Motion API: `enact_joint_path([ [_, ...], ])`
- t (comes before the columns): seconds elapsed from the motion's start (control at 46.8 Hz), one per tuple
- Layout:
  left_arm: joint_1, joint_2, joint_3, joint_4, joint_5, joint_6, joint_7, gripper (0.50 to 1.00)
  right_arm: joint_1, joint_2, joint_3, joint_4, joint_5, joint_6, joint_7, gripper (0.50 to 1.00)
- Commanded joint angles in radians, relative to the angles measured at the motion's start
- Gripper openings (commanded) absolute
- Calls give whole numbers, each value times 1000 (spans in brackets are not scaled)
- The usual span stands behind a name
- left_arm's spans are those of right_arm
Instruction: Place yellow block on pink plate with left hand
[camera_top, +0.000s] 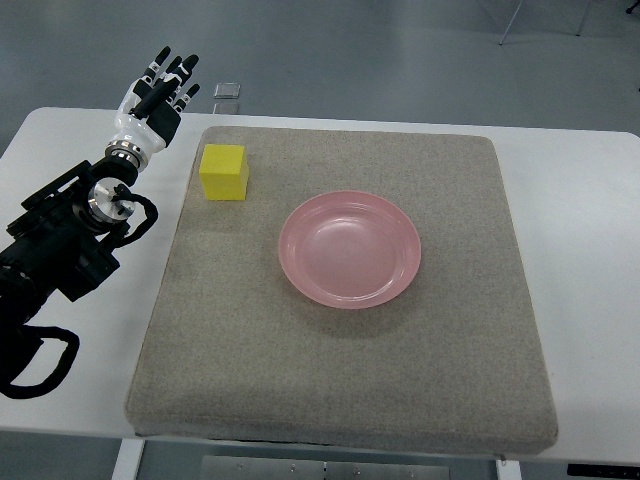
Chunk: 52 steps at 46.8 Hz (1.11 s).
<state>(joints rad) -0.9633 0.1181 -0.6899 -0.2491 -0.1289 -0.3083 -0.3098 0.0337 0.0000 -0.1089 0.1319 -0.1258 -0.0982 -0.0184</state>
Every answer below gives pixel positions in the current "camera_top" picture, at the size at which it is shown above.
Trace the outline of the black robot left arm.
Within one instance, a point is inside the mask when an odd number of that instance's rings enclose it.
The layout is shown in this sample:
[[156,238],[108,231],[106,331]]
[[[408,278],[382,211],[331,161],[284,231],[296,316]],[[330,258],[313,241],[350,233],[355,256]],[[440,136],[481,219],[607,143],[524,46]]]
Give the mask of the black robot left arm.
[[116,135],[96,163],[83,161],[23,201],[1,253],[1,325],[21,326],[54,291],[75,301],[119,267],[113,252],[144,236],[156,206],[132,192],[151,157],[169,146],[198,92],[189,82],[197,55],[164,48],[132,83],[115,119]]

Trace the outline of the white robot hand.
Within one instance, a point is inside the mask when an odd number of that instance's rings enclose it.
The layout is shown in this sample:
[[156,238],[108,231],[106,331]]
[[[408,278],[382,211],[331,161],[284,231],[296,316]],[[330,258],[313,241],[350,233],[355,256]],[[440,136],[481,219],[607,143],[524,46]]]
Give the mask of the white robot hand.
[[[133,143],[144,155],[158,153],[171,143],[181,122],[180,113],[198,93],[200,85],[190,86],[173,106],[166,102],[172,92],[179,92],[191,78],[199,62],[196,54],[185,59],[176,56],[158,75],[170,53],[171,48],[165,46],[145,68],[141,80],[131,84],[118,107],[114,121],[116,133],[111,141]],[[158,84],[148,85],[154,80]]]

